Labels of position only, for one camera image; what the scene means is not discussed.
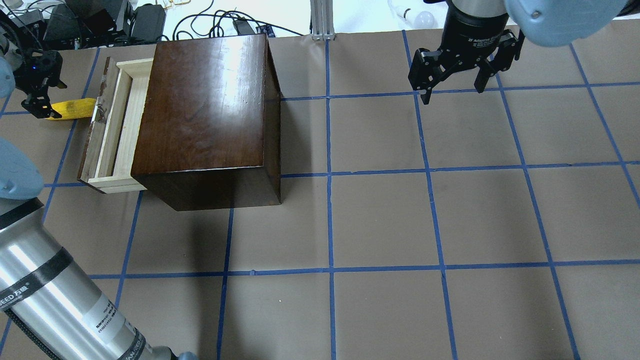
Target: yellow object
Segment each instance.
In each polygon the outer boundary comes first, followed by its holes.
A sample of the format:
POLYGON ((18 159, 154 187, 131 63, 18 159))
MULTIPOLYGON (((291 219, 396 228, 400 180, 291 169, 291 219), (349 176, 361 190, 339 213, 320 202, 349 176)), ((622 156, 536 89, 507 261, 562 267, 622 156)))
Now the yellow object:
POLYGON ((83 117, 91 117, 93 115, 95 99, 88 98, 57 102, 55 104, 51 104, 51 107, 53 108, 53 110, 59 112, 62 117, 58 119, 49 117, 47 118, 47 120, 81 119, 83 117))

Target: wooden drawer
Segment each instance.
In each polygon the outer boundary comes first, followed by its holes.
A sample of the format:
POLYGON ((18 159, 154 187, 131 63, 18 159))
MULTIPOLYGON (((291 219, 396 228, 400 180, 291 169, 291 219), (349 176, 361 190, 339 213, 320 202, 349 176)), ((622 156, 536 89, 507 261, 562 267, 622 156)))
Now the wooden drawer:
POLYGON ((79 179, 104 193, 148 189, 179 211, 279 204, 266 36, 161 42, 153 59, 108 62, 79 179))
POLYGON ((78 180, 103 193, 145 190, 131 177, 153 59, 107 59, 78 180))

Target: brown wooden box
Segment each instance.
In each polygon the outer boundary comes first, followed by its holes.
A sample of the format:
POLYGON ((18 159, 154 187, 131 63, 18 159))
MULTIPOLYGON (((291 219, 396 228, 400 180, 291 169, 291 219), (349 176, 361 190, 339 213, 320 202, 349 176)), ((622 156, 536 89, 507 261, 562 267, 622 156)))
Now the brown wooden box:
MULTIPOLYGON (((140 106, 130 86, 118 154, 108 159, 134 149, 131 176, 108 173, 101 178, 107 182, 98 181, 103 189, 90 176, 82 181, 104 192, 144 187, 178 211, 279 204, 280 87, 266 36, 161 42, 146 64, 152 65, 137 140, 124 136, 131 108, 140 106)), ((111 86, 117 94, 119 84, 111 86)), ((94 117, 104 122, 100 113, 94 117)))

